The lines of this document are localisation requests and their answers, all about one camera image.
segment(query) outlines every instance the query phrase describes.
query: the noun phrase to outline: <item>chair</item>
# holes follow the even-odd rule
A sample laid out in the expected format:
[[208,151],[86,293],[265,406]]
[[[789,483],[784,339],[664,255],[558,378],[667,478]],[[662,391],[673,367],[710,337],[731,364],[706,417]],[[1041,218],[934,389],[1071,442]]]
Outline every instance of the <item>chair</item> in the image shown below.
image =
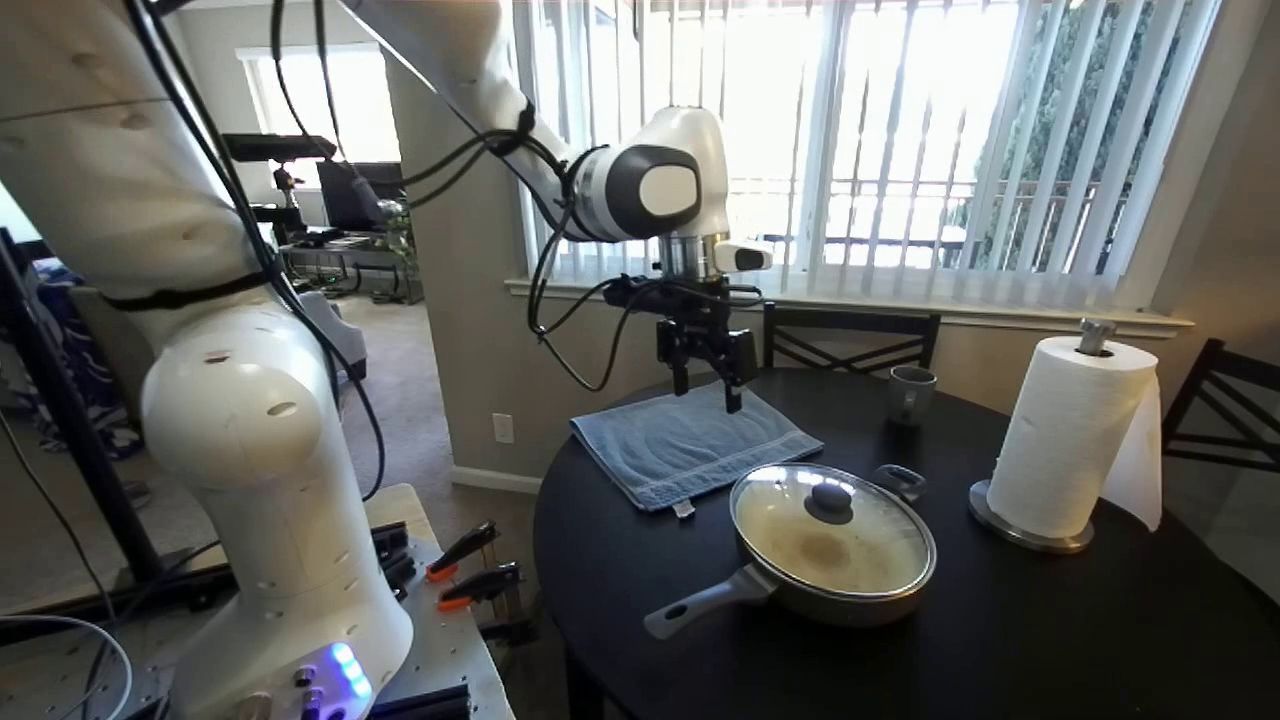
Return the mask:
[[[879,313],[844,313],[837,310],[805,310],[764,304],[764,366],[773,366],[773,354],[818,370],[847,370],[870,374],[877,370],[918,363],[928,368],[938,341],[942,315],[888,315]],[[822,328],[914,336],[899,343],[851,357],[837,357],[814,347],[782,328]]]
[[[1275,413],[1262,409],[1262,406],[1224,378],[1234,378],[1252,386],[1280,391],[1280,366],[1238,355],[1226,350],[1226,343],[1221,340],[1210,338],[1204,342],[1204,347],[1192,365],[1190,373],[1187,374],[1187,380],[1183,382],[1178,396],[1174,397],[1174,402],[1169,406],[1169,413],[1165,414],[1165,420],[1160,428],[1162,436],[1161,451],[1167,457],[1183,457],[1187,460],[1248,468],[1251,470],[1280,473],[1280,443],[1263,439],[1258,430],[1243,418],[1244,413],[1252,415],[1254,420],[1266,425],[1277,436],[1280,436],[1280,420],[1276,419]],[[1217,392],[1208,392],[1208,387],[1212,387]],[[1239,437],[1180,432],[1179,427],[1187,418],[1187,411],[1190,410],[1192,402],[1197,398],[1222,418],[1226,424],[1231,425],[1239,433]],[[1228,401],[1236,407],[1230,407]],[[1219,452],[1204,452],[1202,450],[1172,447],[1175,442],[1180,445],[1192,443],[1233,450],[1251,450],[1263,455],[1266,459],[1257,460]]]

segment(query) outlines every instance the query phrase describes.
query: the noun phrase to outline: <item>black table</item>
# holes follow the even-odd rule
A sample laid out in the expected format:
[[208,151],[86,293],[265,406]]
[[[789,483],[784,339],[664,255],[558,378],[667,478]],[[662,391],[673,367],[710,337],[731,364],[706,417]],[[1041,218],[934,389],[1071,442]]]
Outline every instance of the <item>black table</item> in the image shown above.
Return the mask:
[[991,475],[1005,415],[940,395],[924,427],[901,432],[884,424],[876,378],[772,370],[751,389],[826,442],[815,461],[863,477],[899,462],[929,479],[916,510],[938,566],[919,610],[849,630],[776,603],[737,607],[657,641],[644,615],[745,562],[728,489],[696,500],[685,521],[644,514],[570,439],[538,497],[534,552],[575,720],[599,717],[602,689],[662,720],[1280,716],[1280,642],[1262,607],[1176,519],[1149,534],[1100,502],[1085,552],[1032,552],[966,505]]

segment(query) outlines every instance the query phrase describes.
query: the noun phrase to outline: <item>wall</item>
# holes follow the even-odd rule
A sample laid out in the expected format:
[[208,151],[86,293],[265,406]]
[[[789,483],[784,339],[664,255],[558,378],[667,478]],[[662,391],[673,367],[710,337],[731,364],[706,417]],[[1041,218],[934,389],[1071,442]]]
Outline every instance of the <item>wall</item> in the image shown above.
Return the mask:
[[[1275,186],[1277,176],[1267,170],[1280,159],[1280,143],[1270,136],[1280,127],[1280,106],[1268,92],[1275,87],[1272,49],[1280,44],[1280,12],[1271,13],[1262,33],[1188,211],[1185,237],[1175,247],[1175,272],[1162,287],[1162,309],[1194,320],[1197,328],[1169,341],[1132,341],[1160,356],[1166,401],[1206,337],[1280,360],[1268,342],[1280,319],[1280,284],[1274,282],[1280,228],[1271,204],[1258,201],[1260,187]],[[412,74],[389,68],[404,167],[425,167],[467,133]],[[449,195],[416,210],[413,224],[456,465],[540,477],[568,433],[568,418],[667,374],[653,361],[653,324],[644,318],[627,328],[613,380],[600,395],[577,388],[536,347],[524,327],[525,300],[503,286],[526,273],[512,188],[506,169],[485,159]],[[564,307],[566,302],[552,301],[544,311],[552,315]],[[564,355],[591,379],[603,368],[616,318],[614,309],[588,304],[556,336]],[[758,314],[739,318],[759,328]],[[945,325],[936,357],[942,389],[1009,411],[1032,350],[1048,334]],[[492,413],[513,415],[516,445],[494,442]]]
[[[270,46],[269,4],[242,8],[184,9],[178,26],[186,37],[186,59],[214,120],[223,132],[262,132],[253,108],[239,47]],[[337,3],[326,3],[325,32],[329,44],[370,42],[371,37]],[[284,8],[282,44],[315,45],[315,24],[310,3],[289,3]],[[266,163],[237,163],[244,192],[251,202],[280,202],[283,196],[271,184]],[[325,224],[324,200],[319,188],[297,191],[302,219]]]

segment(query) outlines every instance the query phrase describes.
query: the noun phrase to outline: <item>blue blanket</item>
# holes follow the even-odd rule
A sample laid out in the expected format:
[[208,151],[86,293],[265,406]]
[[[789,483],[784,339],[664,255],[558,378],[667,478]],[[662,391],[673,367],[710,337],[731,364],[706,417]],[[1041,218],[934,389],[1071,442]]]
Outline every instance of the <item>blue blanket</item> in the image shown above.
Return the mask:
[[573,434],[641,510],[662,510],[727,486],[748,470],[822,450],[751,391],[724,411],[719,383],[573,418]]

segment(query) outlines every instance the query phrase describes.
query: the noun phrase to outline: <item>window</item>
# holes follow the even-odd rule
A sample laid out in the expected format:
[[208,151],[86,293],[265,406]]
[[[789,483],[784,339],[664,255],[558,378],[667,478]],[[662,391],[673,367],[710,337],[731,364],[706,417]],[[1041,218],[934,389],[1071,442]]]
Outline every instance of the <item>window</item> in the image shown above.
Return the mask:
[[[1149,295],[1116,290],[1220,5],[531,0],[516,19],[525,91],[576,145],[668,104],[721,114],[732,232],[776,251],[742,281],[773,297],[1134,310]],[[657,243],[559,255],[554,277],[589,282],[646,272]]]
[[[375,44],[333,45],[329,50],[329,78],[334,106],[342,128],[342,142],[352,163],[398,161],[399,141],[392,118],[390,92],[387,90],[387,67]],[[275,64],[269,49],[242,49],[237,53],[244,63],[253,104],[262,132],[297,135],[298,126],[284,102],[284,94],[275,77]],[[324,76],[315,47],[285,47],[280,67],[289,96],[302,123],[312,135],[333,140],[333,123],[325,101]],[[303,187],[320,187],[315,160],[289,164],[289,173],[302,179]]]

